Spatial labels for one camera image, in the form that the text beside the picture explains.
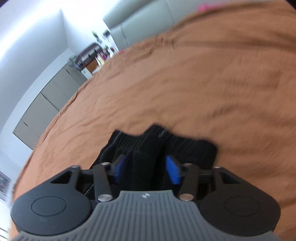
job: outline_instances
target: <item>mattress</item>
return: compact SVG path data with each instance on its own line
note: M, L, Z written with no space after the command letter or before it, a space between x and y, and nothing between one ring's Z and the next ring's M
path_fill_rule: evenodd
M296 237L296 11L288 3L196 13L116 54L47 127L14 198L70 165L88 169L115 129L141 134L153 123L216 143L216 165L275 198L275 233Z

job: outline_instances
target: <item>cabinet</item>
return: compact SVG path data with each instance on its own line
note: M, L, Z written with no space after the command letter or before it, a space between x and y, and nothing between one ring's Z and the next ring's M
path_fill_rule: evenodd
M48 124L85 81L82 73L66 64L37 95L13 133L34 149Z

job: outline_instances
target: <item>gray ribbed cover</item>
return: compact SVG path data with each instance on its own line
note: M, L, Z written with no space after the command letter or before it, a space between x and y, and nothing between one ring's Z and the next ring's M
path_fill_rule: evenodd
M223 233L208 224L193 202L177 199L171 190L121 191L99 203L91 217L68 233L41 237L21 232L13 241L279 241L272 232L253 237Z

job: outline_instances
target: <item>white circular logo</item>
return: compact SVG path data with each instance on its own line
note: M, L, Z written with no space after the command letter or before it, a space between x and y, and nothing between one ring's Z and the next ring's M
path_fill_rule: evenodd
M141 196L142 196L142 198L147 199L147 198L150 197L150 194L149 193L143 193Z

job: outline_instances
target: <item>pink object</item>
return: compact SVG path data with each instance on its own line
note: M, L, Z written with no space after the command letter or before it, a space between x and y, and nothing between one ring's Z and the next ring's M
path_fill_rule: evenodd
M197 10L199 12L205 12L207 10L216 9L216 8L221 7L221 6L222 6L221 4L217 4L217 3L213 3L213 4L204 3L204 4L199 5Z

